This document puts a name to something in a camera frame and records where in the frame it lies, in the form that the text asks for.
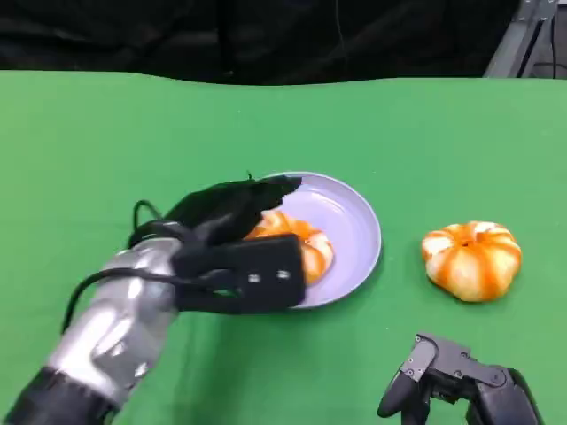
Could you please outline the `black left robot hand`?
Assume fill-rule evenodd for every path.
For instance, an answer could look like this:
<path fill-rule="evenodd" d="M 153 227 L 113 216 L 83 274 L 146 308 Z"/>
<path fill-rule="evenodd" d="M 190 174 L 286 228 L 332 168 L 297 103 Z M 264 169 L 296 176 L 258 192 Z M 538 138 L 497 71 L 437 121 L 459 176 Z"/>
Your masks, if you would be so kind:
<path fill-rule="evenodd" d="M 238 241 L 301 183 L 300 177 L 288 175 L 219 183 L 185 196 L 165 219 L 185 226 L 209 246 Z"/>

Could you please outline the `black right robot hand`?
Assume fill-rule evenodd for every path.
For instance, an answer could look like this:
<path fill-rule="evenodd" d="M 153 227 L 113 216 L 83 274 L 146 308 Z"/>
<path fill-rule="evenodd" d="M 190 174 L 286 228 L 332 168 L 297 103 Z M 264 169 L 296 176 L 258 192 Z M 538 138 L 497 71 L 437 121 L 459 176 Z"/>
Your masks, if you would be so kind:
<path fill-rule="evenodd" d="M 544 421 L 523 375 L 514 368 L 487 365 L 470 349 L 427 333 L 418 333 L 408 358 L 390 381 L 377 415 L 399 413 L 402 424 L 425 424 L 433 398 L 469 402 L 468 424 L 539 425 Z"/>

